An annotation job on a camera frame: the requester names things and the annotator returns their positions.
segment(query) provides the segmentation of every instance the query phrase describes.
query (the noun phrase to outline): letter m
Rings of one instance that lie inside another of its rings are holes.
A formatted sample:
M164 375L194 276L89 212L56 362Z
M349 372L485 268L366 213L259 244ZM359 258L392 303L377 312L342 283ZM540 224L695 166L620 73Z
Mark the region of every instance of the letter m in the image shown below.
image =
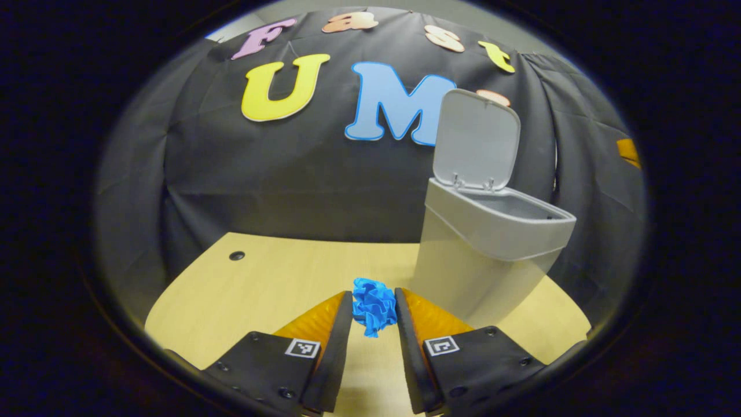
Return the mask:
M390 65L357 62L353 71L360 75L360 94L355 122L345 128L348 139L381 139L384 133L378 124L381 108L394 139L401 140L419 115L419 125L412 131L412 140L420 145L435 146L442 97L456 87L454 82L428 75L414 91L407 93Z

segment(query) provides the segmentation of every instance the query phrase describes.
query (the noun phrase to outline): open lid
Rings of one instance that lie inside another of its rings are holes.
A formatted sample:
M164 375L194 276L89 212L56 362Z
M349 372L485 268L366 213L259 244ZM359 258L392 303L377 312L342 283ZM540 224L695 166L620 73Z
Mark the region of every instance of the open lid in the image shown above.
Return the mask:
M499 190L512 175L519 117L509 107L459 88L442 98L432 170L445 185Z

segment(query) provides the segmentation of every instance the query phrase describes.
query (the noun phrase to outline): wooden table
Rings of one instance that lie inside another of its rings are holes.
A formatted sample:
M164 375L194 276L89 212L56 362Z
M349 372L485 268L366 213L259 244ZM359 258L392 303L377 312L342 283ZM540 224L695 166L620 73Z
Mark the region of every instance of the wooden table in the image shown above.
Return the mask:
M227 233L183 271L144 326L162 348L204 369L250 331L273 333L357 277L408 288L417 243L346 243ZM241 260L229 255L242 251ZM549 364L585 339L589 322L547 276L494 323ZM395 326L366 338L352 324L342 386L328 416L412 416Z

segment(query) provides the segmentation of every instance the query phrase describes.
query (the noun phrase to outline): trash can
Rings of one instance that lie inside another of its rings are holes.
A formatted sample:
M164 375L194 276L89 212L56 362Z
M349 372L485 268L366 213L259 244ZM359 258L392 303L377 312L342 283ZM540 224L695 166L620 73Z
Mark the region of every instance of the trash can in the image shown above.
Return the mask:
M474 327L496 324L528 296L576 223L506 187L519 128L512 109L470 91L442 100L410 289Z

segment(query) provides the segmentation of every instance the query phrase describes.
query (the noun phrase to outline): blue cloth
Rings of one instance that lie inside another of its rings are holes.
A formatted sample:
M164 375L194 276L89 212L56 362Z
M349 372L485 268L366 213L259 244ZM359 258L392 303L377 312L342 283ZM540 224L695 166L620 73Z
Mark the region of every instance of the blue cloth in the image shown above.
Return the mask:
M378 331L396 324L396 297L384 283L356 278L353 296L353 318L365 326L365 335L377 338Z

